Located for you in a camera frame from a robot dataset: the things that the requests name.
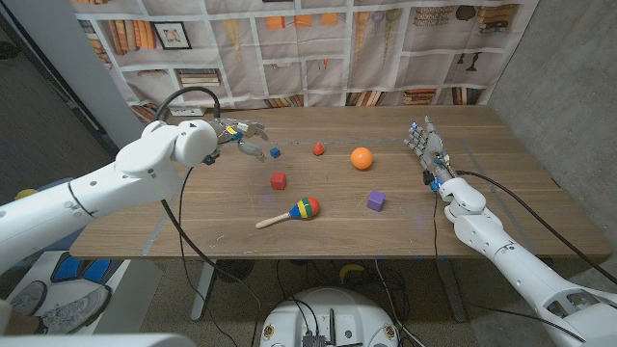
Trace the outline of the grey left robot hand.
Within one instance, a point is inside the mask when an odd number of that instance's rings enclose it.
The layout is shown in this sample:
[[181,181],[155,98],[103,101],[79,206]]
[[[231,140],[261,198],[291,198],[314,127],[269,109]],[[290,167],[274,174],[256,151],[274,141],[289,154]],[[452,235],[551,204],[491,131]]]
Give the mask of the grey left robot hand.
[[226,144],[237,144],[237,148],[244,154],[256,158],[260,162],[265,161],[265,154],[262,148],[253,143],[247,142],[254,136],[260,137],[263,141],[268,140],[265,126],[254,120],[237,119],[215,119],[209,122],[217,135],[216,149],[211,156],[216,158],[221,154],[221,149]]

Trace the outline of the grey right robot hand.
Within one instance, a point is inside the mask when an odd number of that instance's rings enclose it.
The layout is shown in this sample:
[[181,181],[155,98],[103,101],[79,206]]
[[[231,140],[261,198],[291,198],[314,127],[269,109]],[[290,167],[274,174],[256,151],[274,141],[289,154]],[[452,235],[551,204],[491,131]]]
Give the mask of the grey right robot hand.
[[419,158],[425,185],[436,189],[456,176],[450,165],[450,157],[443,147],[443,139],[437,133],[429,116],[424,117],[425,125],[413,122],[404,144]]

